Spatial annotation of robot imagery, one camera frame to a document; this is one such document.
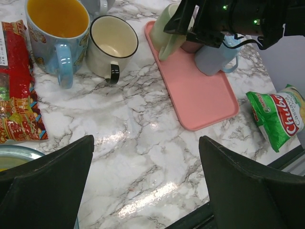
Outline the light green mug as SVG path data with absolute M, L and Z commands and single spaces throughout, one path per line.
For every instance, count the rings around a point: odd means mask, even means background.
M 159 52 L 158 59 L 165 61 L 171 54 L 179 49 L 186 41 L 185 35 L 168 34 L 165 33 L 164 27 L 175 14 L 178 9 L 178 4 L 172 3 L 168 5 L 155 21 L 149 37 L 156 51 Z

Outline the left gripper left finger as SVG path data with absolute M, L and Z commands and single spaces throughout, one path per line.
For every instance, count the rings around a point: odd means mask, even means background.
M 0 174 L 2 229 L 72 229 L 94 152 L 94 137 L 79 140 Z

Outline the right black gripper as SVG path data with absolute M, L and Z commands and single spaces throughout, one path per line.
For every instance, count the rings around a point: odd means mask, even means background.
M 189 42 L 219 48 L 225 35 L 235 38 L 238 34 L 234 28 L 237 3 L 237 0 L 181 0 L 163 31 L 186 35 Z M 195 7 L 199 9 L 189 29 Z

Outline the cream mug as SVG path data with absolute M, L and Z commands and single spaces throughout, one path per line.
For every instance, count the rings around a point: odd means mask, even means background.
M 138 46 L 138 36 L 129 23 L 116 16 L 99 16 L 90 26 L 86 64 L 91 72 L 115 85 Z

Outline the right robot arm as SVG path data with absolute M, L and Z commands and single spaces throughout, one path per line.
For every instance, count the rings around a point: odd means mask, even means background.
M 226 35 L 236 40 L 257 37 L 236 45 L 257 44 L 266 50 L 284 36 L 305 34 L 303 0 L 182 0 L 163 30 L 219 48 Z

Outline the blue butterfly mug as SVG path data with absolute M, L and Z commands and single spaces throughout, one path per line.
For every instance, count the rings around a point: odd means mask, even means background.
M 69 89 L 85 56 L 90 16 L 78 0 L 28 0 L 25 13 L 36 64 Z

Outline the grey-blue mug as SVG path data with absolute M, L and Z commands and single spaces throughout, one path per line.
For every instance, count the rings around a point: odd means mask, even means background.
M 115 0 L 80 0 L 91 16 L 106 15 Z

